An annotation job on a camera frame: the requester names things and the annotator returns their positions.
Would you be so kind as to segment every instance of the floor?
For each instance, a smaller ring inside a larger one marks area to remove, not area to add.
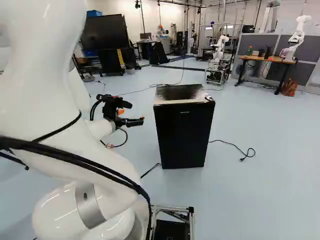
[[[182,66],[183,61],[171,62]],[[188,58],[185,66],[206,62]],[[204,73],[144,67],[134,75],[97,77],[86,83],[92,96],[113,95],[147,88],[151,84],[201,83]],[[320,96],[297,92],[275,96],[272,90],[230,79],[223,90],[208,90],[216,101],[210,139],[224,140],[256,156],[243,156],[220,142],[207,149],[205,166],[195,169],[156,168],[143,179],[153,204],[193,206],[196,240],[318,240],[320,238]],[[133,103],[127,117],[145,116],[145,124],[129,128],[127,144],[115,151],[128,158],[142,174],[161,161],[153,113],[155,89],[124,95]],[[96,118],[101,117],[97,109]],[[105,141],[121,143],[114,133]],[[36,171],[0,162],[0,239],[32,240],[31,213],[44,193],[60,182]]]

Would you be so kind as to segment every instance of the ceiling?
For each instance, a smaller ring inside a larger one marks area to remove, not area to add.
[[[189,6],[196,6],[196,7],[211,7],[211,6],[218,6],[220,4],[224,4],[224,0],[160,0],[162,3],[172,3],[172,4],[179,4],[179,5],[189,5]],[[225,0],[226,4],[234,3],[235,0]]]

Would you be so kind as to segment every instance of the black cabinet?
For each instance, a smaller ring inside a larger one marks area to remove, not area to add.
[[[153,105],[163,169],[203,167],[215,102],[201,84],[157,87]]]

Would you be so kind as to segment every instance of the black screen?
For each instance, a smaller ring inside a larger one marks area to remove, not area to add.
[[[87,17],[81,42],[85,50],[128,48],[125,18],[121,14]]]

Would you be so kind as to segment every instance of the gray partition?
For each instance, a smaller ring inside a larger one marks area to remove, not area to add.
[[[315,69],[314,64],[298,62],[295,65],[290,66],[290,70],[287,73],[286,79],[292,79],[300,86],[305,86]],[[280,82],[283,77],[285,67],[283,63],[273,62],[270,65],[270,69],[267,74],[268,80]]]
[[[279,55],[282,49],[290,47],[288,40],[292,35],[281,35],[275,54]],[[294,55],[299,61],[316,63],[320,57],[320,36],[306,35],[304,42],[298,47]]]
[[[278,34],[242,34],[240,43],[238,45],[238,55],[246,55],[248,48],[252,46],[253,51],[258,51],[259,49],[266,49],[266,46],[272,48],[271,52],[274,51],[276,43],[278,40]]]
[[[252,46],[254,51],[265,48],[265,45],[273,47],[275,54],[279,55],[280,51],[289,47],[288,40],[291,35],[278,35],[268,33],[247,33],[241,35],[240,42],[237,49],[237,55],[234,59],[232,77],[238,78],[237,68],[242,63],[239,56],[246,55],[248,47]],[[298,63],[292,65],[287,74],[286,79],[291,78],[298,83],[299,86],[306,86],[310,76],[312,75],[315,66],[320,57],[320,36],[306,35],[304,43],[298,47],[295,56]],[[262,72],[261,64],[256,66],[257,73]],[[283,77],[285,66],[283,63],[272,63],[268,70],[267,79],[272,81],[280,81]],[[254,82],[261,82],[264,80],[260,75],[247,75],[247,78]]]

